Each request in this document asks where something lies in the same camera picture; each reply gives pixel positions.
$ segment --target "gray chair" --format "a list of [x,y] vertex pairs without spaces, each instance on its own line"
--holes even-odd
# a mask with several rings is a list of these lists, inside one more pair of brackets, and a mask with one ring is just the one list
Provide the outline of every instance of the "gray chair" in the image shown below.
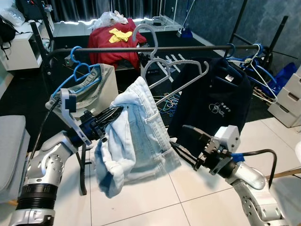
[[24,116],[0,116],[0,203],[16,200],[21,192],[29,139]]

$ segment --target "black carpet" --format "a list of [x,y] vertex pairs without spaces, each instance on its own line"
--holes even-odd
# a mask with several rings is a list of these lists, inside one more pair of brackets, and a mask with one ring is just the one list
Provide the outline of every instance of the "black carpet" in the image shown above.
[[[197,40],[178,38],[176,32],[157,32],[158,45],[161,47],[168,46],[199,46]],[[143,33],[147,38],[150,46],[153,46],[153,39],[150,33]],[[89,36],[71,36],[71,37],[56,37],[55,48],[72,48],[74,46],[87,47]],[[177,56],[181,53],[186,59],[190,57],[220,57],[213,51],[182,51],[182,52],[158,52],[156,55],[165,59],[165,55],[174,54]],[[72,69],[63,66],[63,58],[67,55],[56,56],[53,60],[53,74],[47,80],[50,92],[53,92],[62,81],[69,77]],[[88,54],[75,55],[76,59],[81,62],[90,63]],[[31,135],[29,143],[29,151],[32,150],[36,137],[38,135],[41,123],[45,117],[47,109],[45,103],[49,100],[43,85],[41,69],[30,69],[16,71],[15,76],[7,88],[6,92],[0,99],[0,116],[3,115],[24,115],[26,118],[26,129]],[[173,72],[172,77],[175,78],[178,72]],[[140,75],[136,70],[116,71],[116,79],[118,89],[123,92],[135,79]],[[148,76],[148,83],[151,84],[162,78],[162,75]],[[68,86],[74,85],[74,82],[69,82]],[[171,92],[171,83],[164,82],[151,90],[154,96],[161,96],[164,93]],[[260,99],[254,97],[251,102],[250,112],[247,121],[254,121],[272,117],[267,111],[268,106]],[[162,119],[166,125],[169,124],[171,117],[167,114],[162,114]],[[52,137],[61,130],[66,130],[68,127],[54,114],[50,114],[40,138],[40,145],[48,138]]]

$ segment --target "red garment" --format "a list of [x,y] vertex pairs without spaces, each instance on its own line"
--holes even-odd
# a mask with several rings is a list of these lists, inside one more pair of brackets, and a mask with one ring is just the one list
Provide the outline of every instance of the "red garment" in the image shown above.
[[[109,39],[113,34],[109,33],[110,30],[116,28],[124,33],[133,32],[136,25],[132,19],[127,19],[128,24],[117,23],[110,27],[100,27],[94,30],[89,37],[88,48],[119,48],[119,47],[136,47],[138,43],[145,43],[146,38],[143,37],[139,32],[136,34],[136,41],[133,41],[133,37],[130,36],[125,41],[119,41],[110,43]],[[117,62],[119,60],[128,60],[135,69],[139,70],[139,59],[138,54],[135,52],[131,53],[90,53],[90,60],[92,64],[103,63],[113,65],[117,68]]]

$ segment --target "printed logo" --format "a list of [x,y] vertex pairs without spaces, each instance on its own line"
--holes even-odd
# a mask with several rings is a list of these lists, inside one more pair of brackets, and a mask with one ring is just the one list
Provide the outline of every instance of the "printed logo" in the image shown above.
[[231,110],[224,103],[209,104],[209,110],[214,114],[220,114],[222,117],[225,116],[225,112],[231,112]]

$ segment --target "drawer handle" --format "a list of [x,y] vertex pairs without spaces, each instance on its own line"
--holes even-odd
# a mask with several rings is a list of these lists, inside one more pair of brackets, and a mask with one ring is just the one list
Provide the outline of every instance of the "drawer handle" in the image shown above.
[[299,98],[296,97],[296,96],[295,96],[294,94],[292,94],[291,92],[288,93],[288,96],[289,96],[291,99],[293,99],[294,101],[298,101],[298,100],[299,100]]
[[287,110],[285,107],[283,107],[282,105],[279,105],[279,108],[282,110],[282,111],[284,111],[284,112],[286,112],[286,113],[289,113],[290,111],[289,110]]

